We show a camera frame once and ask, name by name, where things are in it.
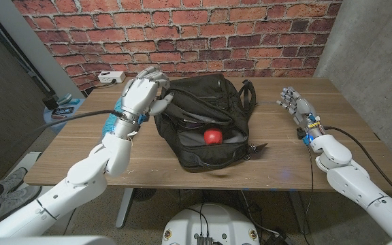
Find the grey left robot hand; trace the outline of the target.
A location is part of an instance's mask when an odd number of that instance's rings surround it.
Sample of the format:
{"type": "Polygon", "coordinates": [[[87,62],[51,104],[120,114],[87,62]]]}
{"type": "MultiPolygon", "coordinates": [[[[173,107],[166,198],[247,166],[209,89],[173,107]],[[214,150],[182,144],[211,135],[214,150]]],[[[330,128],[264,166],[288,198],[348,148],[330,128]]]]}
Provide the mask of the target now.
{"type": "Polygon", "coordinates": [[[156,96],[159,90],[169,87],[169,78],[157,67],[145,68],[125,85],[120,99],[122,114],[118,118],[135,124],[146,112],[153,116],[162,113],[172,101],[173,95],[166,95],[159,100],[156,96]]]}

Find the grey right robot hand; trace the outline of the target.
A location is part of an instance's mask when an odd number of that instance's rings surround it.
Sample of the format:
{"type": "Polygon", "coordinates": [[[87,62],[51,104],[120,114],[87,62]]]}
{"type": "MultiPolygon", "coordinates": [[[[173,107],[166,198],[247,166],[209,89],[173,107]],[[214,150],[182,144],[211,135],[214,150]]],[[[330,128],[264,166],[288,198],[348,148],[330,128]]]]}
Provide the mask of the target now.
{"type": "Polygon", "coordinates": [[[319,116],[310,102],[304,99],[292,86],[283,88],[281,100],[276,103],[293,116],[294,122],[312,138],[324,135],[319,116]]]}

